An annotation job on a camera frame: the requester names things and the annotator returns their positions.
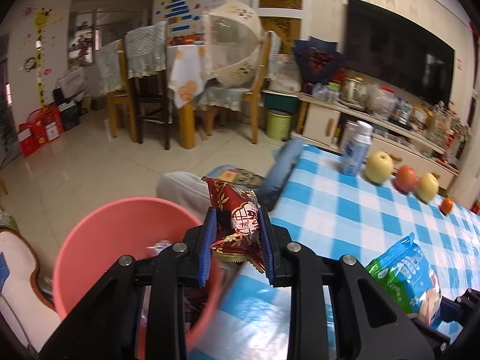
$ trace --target white bottle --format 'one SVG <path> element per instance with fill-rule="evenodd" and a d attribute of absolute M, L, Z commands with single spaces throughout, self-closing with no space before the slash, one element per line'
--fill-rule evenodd
<path fill-rule="evenodd" d="M 373 131 L 374 128 L 368 123 L 357 121 L 355 135 L 347 143 L 340 165 L 340 171 L 344 175 L 355 176 L 358 173 L 370 148 Z"/>

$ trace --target window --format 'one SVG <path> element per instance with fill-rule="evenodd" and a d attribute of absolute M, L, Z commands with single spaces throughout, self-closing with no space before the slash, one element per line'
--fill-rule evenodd
<path fill-rule="evenodd" d="M 95 50 L 100 48 L 100 30 L 95 30 Z"/>
<path fill-rule="evenodd" d="M 5 85 L 5 93 L 7 94 L 7 104 L 11 105 L 10 84 Z"/>

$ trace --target blue and green snack package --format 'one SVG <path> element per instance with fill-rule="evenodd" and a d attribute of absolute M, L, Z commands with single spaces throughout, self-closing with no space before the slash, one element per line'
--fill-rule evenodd
<path fill-rule="evenodd" d="M 366 270 L 410 317 L 431 326 L 440 314 L 438 278 L 410 233 L 373 259 Z"/>

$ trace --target apple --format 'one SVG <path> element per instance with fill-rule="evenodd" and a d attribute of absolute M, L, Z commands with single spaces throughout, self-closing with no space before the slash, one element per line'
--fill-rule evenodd
<path fill-rule="evenodd" d="M 431 173 L 425 173 L 417 183 L 417 197 L 428 204 L 438 193 L 438 181 Z"/>
<path fill-rule="evenodd" d="M 402 165 L 397 171 L 393 185 L 403 193 L 410 193 L 417 185 L 417 172 L 411 166 Z"/>
<path fill-rule="evenodd" d="M 373 153 L 365 164 L 365 177 L 375 184 L 382 184 L 393 171 L 393 161 L 390 156 L 383 152 Z"/>

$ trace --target mesh food cover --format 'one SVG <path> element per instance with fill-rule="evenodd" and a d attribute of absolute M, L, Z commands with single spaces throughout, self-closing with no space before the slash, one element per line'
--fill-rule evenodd
<path fill-rule="evenodd" d="M 260 18 L 248 5 L 225 0 L 203 15 L 207 68 L 220 83 L 238 87 L 250 81 L 263 38 Z"/>

